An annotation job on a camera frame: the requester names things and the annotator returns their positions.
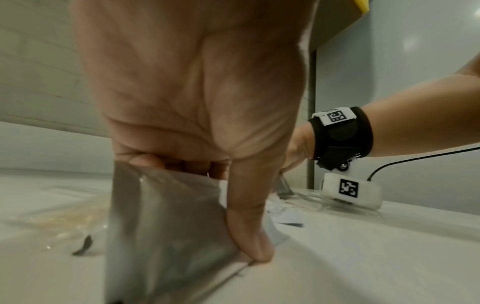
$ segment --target white device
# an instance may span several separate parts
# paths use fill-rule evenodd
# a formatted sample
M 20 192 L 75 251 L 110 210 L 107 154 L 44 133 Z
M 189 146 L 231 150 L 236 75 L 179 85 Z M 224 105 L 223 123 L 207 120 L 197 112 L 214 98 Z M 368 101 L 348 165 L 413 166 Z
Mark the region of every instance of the white device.
M 378 210 L 382 206 L 382 188 L 373 182 L 326 173 L 321 184 L 321 196 L 340 203 Z

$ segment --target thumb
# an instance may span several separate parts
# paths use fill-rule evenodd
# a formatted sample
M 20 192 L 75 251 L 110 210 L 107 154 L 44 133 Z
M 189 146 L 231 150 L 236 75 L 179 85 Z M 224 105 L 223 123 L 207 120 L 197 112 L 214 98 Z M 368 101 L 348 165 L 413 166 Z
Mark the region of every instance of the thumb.
M 228 228 L 239 248 L 260 262 L 268 262 L 274 255 L 274 247 L 262 230 L 262 218 L 282 161 L 281 154 L 274 157 L 265 151 L 234 159 L 230 166 L 226 210 Z

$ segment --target black cable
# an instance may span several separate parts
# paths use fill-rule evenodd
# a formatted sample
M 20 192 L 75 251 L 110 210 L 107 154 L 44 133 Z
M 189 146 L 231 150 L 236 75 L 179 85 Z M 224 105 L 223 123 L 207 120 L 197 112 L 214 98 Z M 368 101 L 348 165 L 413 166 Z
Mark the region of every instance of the black cable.
M 409 161 L 414 161 L 414 160 L 421 160 L 421 159 L 427 159 L 427 158 L 433 158 L 433 157 L 438 157 L 438 156 L 444 156 L 444 155 L 452 155 L 452 154 L 459 154 L 459 153 L 464 153 L 464 152 L 470 152 L 470 151 L 475 151 L 475 150 L 480 150 L 480 147 L 475 147 L 475 148 L 469 148 L 469 149 L 464 149 L 464 150 L 457 150 L 457 151 L 452 151 L 452 152 L 446 152 L 446 153 L 440 153 L 440 154 L 434 154 L 434 155 L 428 155 L 428 156 L 422 156 L 422 157 L 416 157 L 416 158 L 411 158 L 411 159 L 405 159 L 401 161 L 396 161 L 390 164 L 383 165 L 382 167 L 378 168 L 375 170 L 370 176 L 366 179 L 367 181 L 372 181 L 372 177 L 382 170 L 383 168 L 392 166 L 392 165 L 397 165 L 397 164 L 402 164 L 402 163 L 407 163 Z

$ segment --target silver packet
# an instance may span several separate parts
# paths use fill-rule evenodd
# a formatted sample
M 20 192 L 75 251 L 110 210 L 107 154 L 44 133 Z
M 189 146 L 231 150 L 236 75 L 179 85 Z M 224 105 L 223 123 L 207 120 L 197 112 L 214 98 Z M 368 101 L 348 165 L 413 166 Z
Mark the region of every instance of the silver packet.
M 106 303 L 154 303 L 229 265 L 235 272 L 247 266 L 250 260 L 229 235 L 219 194 L 219 181 L 205 176 L 117 162 L 105 252 Z M 268 216 L 263 228 L 274 245 L 287 238 Z M 241 255 L 241 267 L 231 267 Z M 215 287 L 201 285 L 202 293 Z

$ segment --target yellow corner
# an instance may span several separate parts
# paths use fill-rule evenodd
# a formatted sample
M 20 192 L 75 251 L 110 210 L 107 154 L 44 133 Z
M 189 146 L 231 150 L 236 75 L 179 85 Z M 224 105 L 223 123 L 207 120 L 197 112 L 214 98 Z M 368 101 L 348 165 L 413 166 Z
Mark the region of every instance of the yellow corner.
M 356 3 L 356 6 L 360 9 L 362 14 L 365 14 L 369 11 L 369 0 L 353 0 Z

